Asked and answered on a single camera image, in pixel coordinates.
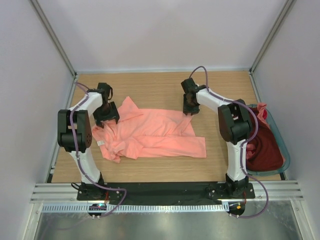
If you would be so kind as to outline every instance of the white wall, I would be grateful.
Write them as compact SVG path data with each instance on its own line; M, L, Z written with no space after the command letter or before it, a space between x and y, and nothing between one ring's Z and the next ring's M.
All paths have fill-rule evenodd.
M0 1L0 239L21 239L72 77L27 0Z
M320 1L298 0L258 66L262 99L291 156L297 179L320 227Z
M77 71L249 68L285 0L39 0Z

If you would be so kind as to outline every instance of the maroon garment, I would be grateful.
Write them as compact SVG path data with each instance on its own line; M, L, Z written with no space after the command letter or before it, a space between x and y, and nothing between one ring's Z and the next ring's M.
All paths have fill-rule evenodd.
M259 113L258 109L256 107L251 109L257 116ZM250 135L252 136L256 125L251 114L250 118L253 127L253 131ZM279 150L275 136L266 124L264 124L260 119L257 120L258 133L256 134L255 138L248 143L255 146L255 152L250 158L246 160L246 168L248 170L257 172L277 170L281 168L284 160Z

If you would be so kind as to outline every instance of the white arm segment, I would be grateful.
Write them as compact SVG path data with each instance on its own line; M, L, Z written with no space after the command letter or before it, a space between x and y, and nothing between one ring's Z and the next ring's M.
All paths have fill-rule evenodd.
M209 91L215 95L218 95L219 97L222 97L223 99L231 100L215 93L210 88ZM206 88L196 93L196 100L200 105L205 105L216 113L218 113L218 107L229 104L229 102L219 100L210 95ZM245 140L239 141L236 145L231 142L226 143L228 149L228 170L226 173L232 181L239 181L246 177L240 165L240 145L244 141ZM246 170L246 147L247 144L243 146L243 155L241 159L244 170Z
M89 117L94 113L94 111L99 108L102 105L102 96L100 93L97 92L89 92L88 93L89 98L88 100L81 105L77 111L79 110L87 110ZM82 98L75 106L70 107L69 110L73 110L79 103L81 103L86 97ZM77 167L78 166L78 161L76 157L76 151L71 151L70 155L73 157ZM89 178L96 183L98 182L100 178L100 171L98 170L94 158L91 153L91 147L87 148L84 153L79 152L78 153L79 158L80 158L80 163L81 167L84 170L84 172L89 176ZM85 184L92 184L80 171L81 174L81 181Z

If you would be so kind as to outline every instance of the wooden tabletop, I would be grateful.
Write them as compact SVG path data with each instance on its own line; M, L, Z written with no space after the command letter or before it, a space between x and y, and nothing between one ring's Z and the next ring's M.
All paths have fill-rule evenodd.
M82 74L78 82L90 88L108 83L113 88L112 101L119 107L130 96L141 109L169 109L182 111L183 89L181 82L189 72L108 73ZM243 99L247 104L257 103L247 71L209 72L209 86L216 93L230 99ZM205 84L205 74L196 72L193 79ZM76 88L72 100L75 105L84 93ZM225 181L228 168L227 145L219 133L218 116L206 106L191 121L196 136L205 137L206 158L139 157L137 160L121 157L120 163L102 157L93 139L91 150L97 168L108 182L205 182ZM260 177L261 180L280 180L280 176ZM52 178L53 183L80 182L79 170L73 158L60 149Z

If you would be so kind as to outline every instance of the laundry basket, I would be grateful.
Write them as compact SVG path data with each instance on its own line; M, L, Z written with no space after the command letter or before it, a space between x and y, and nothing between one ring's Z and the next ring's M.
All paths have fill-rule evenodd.
M257 105L256 104L250 104L248 105L248 107L250 108L256 108ZM266 117L266 122L269 124L270 126L270 130L274 135L275 141L278 144L278 147L280 149L280 152L282 154L282 156L284 157L285 161L282 165L282 167L278 168L277 170L273 170L273 171L250 171L247 169L248 174L250 175L255 175L255 176L271 176L271 175L275 175L275 174L280 174L283 173L285 170L288 169L289 165L290 165L290 155L288 153L287 147L280 135L280 132L278 130L278 127L271 115L271 113L267 111L267 117Z

